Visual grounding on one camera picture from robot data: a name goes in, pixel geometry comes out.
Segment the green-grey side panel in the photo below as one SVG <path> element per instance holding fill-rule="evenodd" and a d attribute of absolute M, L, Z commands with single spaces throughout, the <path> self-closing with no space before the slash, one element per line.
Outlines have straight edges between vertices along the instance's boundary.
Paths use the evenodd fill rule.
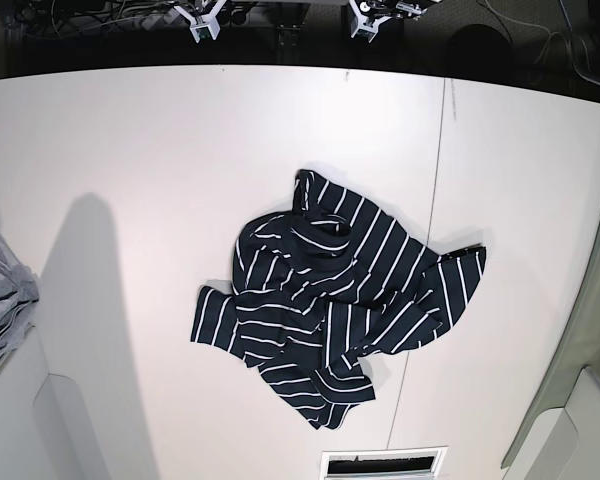
<path fill-rule="evenodd" d="M 542 382 L 506 452 L 501 467 L 511 469 L 532 425 L 549 410 L 566 406 L 580 372 L 600 355 L 600 215 L 578 294 Z"/>

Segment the white power strip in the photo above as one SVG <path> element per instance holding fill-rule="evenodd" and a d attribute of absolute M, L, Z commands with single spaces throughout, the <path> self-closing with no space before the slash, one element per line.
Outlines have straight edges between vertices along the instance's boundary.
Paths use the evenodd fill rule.
<path fill-rule="evenodd" d="M 147 11 L 137 13 L 131 20 L 131 25 L 135 29 L 143 31 L 153 31 L 168 28 L 175 28 L 182 24 L 182 16 L 174 9 L 171 8 L 166 11 Z"/>

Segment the white slotted vent tray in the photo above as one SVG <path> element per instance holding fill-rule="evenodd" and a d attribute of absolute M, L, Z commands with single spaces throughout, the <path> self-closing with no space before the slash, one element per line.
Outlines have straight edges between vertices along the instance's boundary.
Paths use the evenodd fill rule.
<path fill-rule="evenodd" d="M 320 479 L 437 479 L 447 452 L 447 446 L 385 451 L 323 452 Z"/>

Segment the white left side panel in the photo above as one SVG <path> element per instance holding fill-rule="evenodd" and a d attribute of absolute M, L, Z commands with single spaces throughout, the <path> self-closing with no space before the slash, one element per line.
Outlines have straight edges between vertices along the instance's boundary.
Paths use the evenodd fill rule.
<path fill-rule="evenodd" d="M 54 375 L 35 328 L 0 360 L 0 479 L 107 479 L 77 384 Z"/>

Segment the navy white-striped t-shirt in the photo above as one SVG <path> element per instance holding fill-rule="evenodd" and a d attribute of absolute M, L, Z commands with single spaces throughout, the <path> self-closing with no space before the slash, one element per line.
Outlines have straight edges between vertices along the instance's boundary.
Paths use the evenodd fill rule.
<path fill-rule="evenodd" d="M 256 369 L 314 428 L 375 397 L 361 360 L 422 348 L 459 322 L 481 245 L 439 254 L 362 195 L 301 170 L 289 210 L 239 234 L 230 289 L 200 289 L 191 341 Z"/>

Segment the black round stool base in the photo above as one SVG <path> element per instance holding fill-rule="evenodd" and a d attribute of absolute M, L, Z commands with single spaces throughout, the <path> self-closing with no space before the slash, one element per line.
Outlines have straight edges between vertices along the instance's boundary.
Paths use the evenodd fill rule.
<path fill-rule="evenodd" d="M 471 24 L 457 30 L 447 41 L 445 61 L 450 68 L 508 66 L 512 48 L 507 38 L 493 27 Z"/>

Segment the grey cloth pile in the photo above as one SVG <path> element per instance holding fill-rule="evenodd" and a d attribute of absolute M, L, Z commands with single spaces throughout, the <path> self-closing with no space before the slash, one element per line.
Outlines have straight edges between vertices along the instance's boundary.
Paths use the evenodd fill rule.
<path fill-rule="evenodd" d="M 23 343 L 38 301 L 34 274 L 0 235 L 0 360 Z"/>

